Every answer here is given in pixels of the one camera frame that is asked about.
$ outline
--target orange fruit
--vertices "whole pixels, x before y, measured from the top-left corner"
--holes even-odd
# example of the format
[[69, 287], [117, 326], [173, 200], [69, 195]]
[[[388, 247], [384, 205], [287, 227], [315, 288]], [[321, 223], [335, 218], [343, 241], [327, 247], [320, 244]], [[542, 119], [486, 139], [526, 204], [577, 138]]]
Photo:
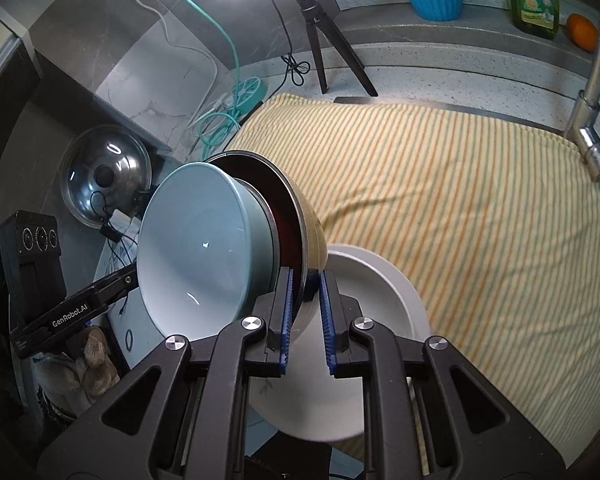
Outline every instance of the orange fruit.
[[571, 41], [582, 50], [593, 52], [598, 42], [598, 30], [587, 18], [580, 14], [572, 14], [567, 19], [567, 30]]

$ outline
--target tripod leg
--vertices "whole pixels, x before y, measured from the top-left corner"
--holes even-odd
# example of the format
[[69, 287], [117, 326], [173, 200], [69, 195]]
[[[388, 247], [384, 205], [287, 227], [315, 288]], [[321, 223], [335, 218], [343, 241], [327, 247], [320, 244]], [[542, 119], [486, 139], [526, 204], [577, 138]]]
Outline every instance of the tripod leg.
[[331, 18], [324, 14], [317, 20], [316, 25], [342, 56], [342, 59], [349, 65], [352, 72], [356, 75], [360, 83], [362, 83], [366, 93], [371, 97], [378, 97], [378, 91], [371, 82], [371, 79], [366, 75], [365, 67], [362, 65], [358, 54], [356, 54], [356, 51], [353, 50], [353, 47], [349, 41], [347, 41], [347, 38], [344, 37]]
[[311, 45], [311, 52], [314, 53], [315, 71], [318, 73], [320, 81], [320, 90], [323, 94], [327, 93], [327, 76], [324, 73], [324, 62], [322, 61], [322, 51], [320, 50], [320, 40], [318, 39], [318, 30], [315, 28], [314, 20], [306, 20], [306, 34]]

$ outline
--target blue gripper pad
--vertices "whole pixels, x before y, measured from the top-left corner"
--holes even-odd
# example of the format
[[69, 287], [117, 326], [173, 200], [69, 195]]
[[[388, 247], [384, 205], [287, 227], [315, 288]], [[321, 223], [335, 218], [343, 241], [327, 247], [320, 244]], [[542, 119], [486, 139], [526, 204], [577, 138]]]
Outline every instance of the blue gripper pad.
[[336, 373], [336, 330], [333, 325], [331, 303], [324, 279], [324, 272], [320, 273], [320, 314], [322, 316], [322, 335], [324, 336], [324, 354], [327, 357], [329, 373]]
[[285, 313], [282, 317], [282, 331], [280, 332], [280, 371], [286, 374], [286, 364], [289, 361], [289, 344], [291, 343], [291, 321], [293, 307], [291, 305], [294, 286], [294, 274], [289, 270], [289, 279], [286, 282]]

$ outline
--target black cable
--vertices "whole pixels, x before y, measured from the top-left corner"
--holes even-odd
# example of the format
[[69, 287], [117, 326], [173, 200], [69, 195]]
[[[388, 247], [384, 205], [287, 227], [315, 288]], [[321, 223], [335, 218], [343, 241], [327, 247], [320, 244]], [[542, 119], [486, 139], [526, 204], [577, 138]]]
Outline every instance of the black cable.
[[[102, 211], [103, 213], [106, 215], [106, 218], [103, 218], [102, 216], [100, 216], [96, 209], [93, 207], [93, 196], [96, 194], [100, 194], [102, 195], [102, 201], [104, 202], [104, 205], [102, 206]], [[113, 227], [113, 225], [111, 224], [111, 222], [109, 221], [110, 215], [109, 212], [107, 211], [107, 207], [109, 207], [107, 205], [107, 197], [106, 195], [99, 191], [96, 190], [93, 193], [91, 193], [91, 196], [89, 197], [89, 206], [91, 206], [91, 210], [93, 211], [93, 213], [100, 219], [100, 221], [102, 222], [102, 225], [108, 224], [109, 227], [111, 227], [113, 230], [116, 230], [115, 227]], [[136, 242], [135, 240], [133, 240], [133, 238], [131, 236], [122, 234], [123, 237], [128, 238], [129, 240], [131, 240], [133, 243], [136, 244], [136, 246], [138, 246], [138, 242]], [[109, 246], [109, 249], [111, 250], [111, 252], [113, 253], [113, 255], [118, 259], [118, 261], [120, 262], [120, 264], [122, 264], [123, 267], [126, 267], [126, 264], [122, 261], [122, 258], [120, 258], [120, 256], [118, 255], [118, 253], [113, 249], [113, 247], [111, 247], [111, 240], [109, 240], [109, 238], [107, 238], [107, 245]], [[128, 260], [128, 264], [131, 265], [133, 263], [133, 260], [131, 259], [131, 255], [129, 254], [129, 251], [126, 248], [126, 245], [124, 242], [122, 242], [122, 248], [125, 250], [126, 253], [126, 259]]]
[[120, 308], [120, 310], [118, 311], [118, 315], [122, 316], [125, 313], [125, 309], [126, 309], [126, 302], [129, 301], [129, 294], [127, 294], [125, 296], [125, 303], [123, 303], [122, 307]]
[[311, 70], [311, 65], [309, 64], [308, 61], [301, 61], [300, 63], [298, 63], [296, 61], [296, 58], [294, 58], [294, 46], [291, 43], [291, 37], [289, 36], [289, 31], [286, 30], [285, 19], [282, 17], [282, 13], [280, 12], [280, 9], [276, 5], [276, 1], [271, 0], [271, 3], [273, 4], [274, 9], [276, 9], [276, 13], [278, 14], [278, 17], [280, 18], [280, 23], [282, 23], [282, 29], [285, 31], [286, 40], [288, 41], [288, 44], [289, 44], [289, 53], [286, 56], [280, 56], [280, 59], [282, 61], [284, 61], [284, 63], [286, 64], [285, 78], [282, 80], [282, 83], [280, 83], [280, 86], [271, 93], [271, 95], [269, 96], [269, 99], [271, 99], [285, 85], [286, 80], [289, 77], [289, 74], [291, 74], [291, 82], [294, 85], [302, 86], [304, 84], [304, 76], [307, 75]]
[[136, 242], [131, 236], [123, 235], [123, 237], [128, 238], [129, 240], [131, 240], [132, 243], [134, 243], [136, 245], [136, 247], [138, 247], [138, 242]]
[[109, 240], [107, 238], [107, 245], [109, 246], [109, 251], [111, 251], [111, 253], [118, 259], [118, 261], [120, 262], [120, 265], [122, 265], [123, 267], [126, 267], [125, 263], [122, 261], [122, 258], [120, 258], [120, 256], [118, 255], [118, 253], [113, 250], [113, 247], [111, 246], [111, 240]]

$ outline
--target marble wall tile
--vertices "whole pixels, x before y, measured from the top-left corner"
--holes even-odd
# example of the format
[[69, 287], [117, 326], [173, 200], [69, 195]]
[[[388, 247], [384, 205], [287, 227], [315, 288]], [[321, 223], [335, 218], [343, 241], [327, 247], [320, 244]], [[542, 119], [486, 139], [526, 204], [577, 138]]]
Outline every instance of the marble wall tile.
[[[171, 43], [198, 48], [212, 56], [171, 12], [165, 14], [165, 20]], [[213, 56], [212, 60], [218, 66], [219, 82], [227, 68]], [[168, 44], [163, 24], [156, 22], [110, 71], [96, 95], [148, 142], [171, 149], [200, 108], [214, 73], [212, 61], [200, 52]]]
[[[287, 54], [289, 47], [270, 0], [193, 0], [234, 40], [241, 65]], [[339, 12], [335, 0], [318, 0], [330, 16]], [[295, 52], [309, 49], [306, 27], [295, 0], [276, 0]], [[189, 4], [180, 1], [172, 12], [229, 68], [234, 58], [226, 40]]]
[[42, 211], [64, 152], [80, 133], [110, 119], [91, 97], [41, 58], [45, 77], [24, 105], [0, 157], [0, 224], [18, 209]]
[[95, 91], [157, 19], [133, 0], [55, 0], [30, 35], [37, 51]]

